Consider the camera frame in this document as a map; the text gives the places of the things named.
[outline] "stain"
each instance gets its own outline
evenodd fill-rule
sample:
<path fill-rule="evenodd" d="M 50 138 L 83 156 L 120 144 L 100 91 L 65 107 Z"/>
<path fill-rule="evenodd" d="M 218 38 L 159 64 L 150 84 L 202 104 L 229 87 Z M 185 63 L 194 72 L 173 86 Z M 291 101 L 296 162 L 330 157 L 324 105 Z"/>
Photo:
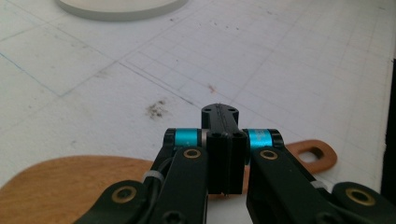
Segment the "stain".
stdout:
<path fill-rule="evenodd" d="M 151 119 L 156 119 L 156 118 L 162 118 L 165 114 L 168 113 L 166 109 L 164 109 L 164 106 L 166 105 L 165 100 L 159 100 L 155 104 L 150 105 L 146 108 L 147 110 L 147 115 Z"/>
<path fill-rule="evenodd" d="M 210 89 L 210 93 L 215 93 L 216 92 L 216 88 L 214 88 L 212 85 L 207 85 L 207 87 Z"/>

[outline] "blue band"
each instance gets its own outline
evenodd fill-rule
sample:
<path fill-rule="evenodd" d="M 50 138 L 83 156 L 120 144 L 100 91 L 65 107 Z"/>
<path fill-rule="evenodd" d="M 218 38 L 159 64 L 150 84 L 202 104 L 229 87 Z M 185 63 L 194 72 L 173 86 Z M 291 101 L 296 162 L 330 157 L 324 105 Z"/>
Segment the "blue band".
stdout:
<path fill-rule="evenodd" d="M 175 150 L 182 147 L 198 146 L 197 129 L 176 129 L 175 133 Z"/>
<path fill-rule="evenodd" d="M 250 152 L 259 147 L 271 147 L 273 145 L 272 136 L 268 129 L 248 129 L 250 139 Z"/>

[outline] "black cable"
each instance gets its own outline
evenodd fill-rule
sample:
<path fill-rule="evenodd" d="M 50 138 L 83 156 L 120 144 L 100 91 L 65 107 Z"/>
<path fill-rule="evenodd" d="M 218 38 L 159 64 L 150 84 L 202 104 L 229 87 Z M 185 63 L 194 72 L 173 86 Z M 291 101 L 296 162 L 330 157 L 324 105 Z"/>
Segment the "black cable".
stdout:
<path fill-rule="evenodd" d="M 158 167 L 157 171 L 160 172 L 162 175 L 165 175 L 172 163 L 172 160 L 173 158 L 168 158 L 163 161 Z M 162 187 L 161 181 L 152 176 L 147 177 L 144 181 L 144 184 L 148 185 L 148 209 L 141 216 L 137 224 L 147 224 L 147 222 L 149 221 L 149 216 L 154 209 L 154 205 L 157 202 Z"/>

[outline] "metal rivet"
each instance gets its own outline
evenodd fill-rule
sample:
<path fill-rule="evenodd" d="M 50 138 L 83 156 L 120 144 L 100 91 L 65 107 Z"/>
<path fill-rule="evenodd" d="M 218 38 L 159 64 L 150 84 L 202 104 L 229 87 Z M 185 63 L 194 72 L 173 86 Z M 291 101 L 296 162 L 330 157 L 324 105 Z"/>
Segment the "metal rivet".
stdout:
<path fill-rule="evenodd" d="M 132 186 L 124 186 L 114 190 L 111 195 L 111 199 L 114 203 L 128 203 L 134 196 L 136 196 L 137 190 Z"/>
<path fill-rule="evenodd" d="M 375 198 L 362 189 L 346 189 L 346 196 L 355 203 L 365 206 L 375 205 Z"/>
<path fill-rule="evenodd" d="M 277 154 L 274 151 L 271 150 L 263 150 L 260 152 L 260 155 L 270 161 L 276 160 L 277 159 Z"/>
<path fill-rule="evenodd" d="M 197 149 L 191 148 L 187 149 L 183 153 L 184 157 L 189 158 L 189 159 L 196 159 L 201 156 L 201 152 Z"/>

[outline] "round base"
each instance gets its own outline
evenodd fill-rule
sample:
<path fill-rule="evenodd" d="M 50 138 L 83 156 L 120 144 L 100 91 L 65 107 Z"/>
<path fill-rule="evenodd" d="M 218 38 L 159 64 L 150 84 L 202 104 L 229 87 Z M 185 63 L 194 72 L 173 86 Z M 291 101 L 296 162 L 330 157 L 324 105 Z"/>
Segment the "round base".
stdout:
<path fill-rule="evenodd" d="M 97 21 L 136 21 L 174 11 L 187 0 L 56 0 L 65 11 Z"/>

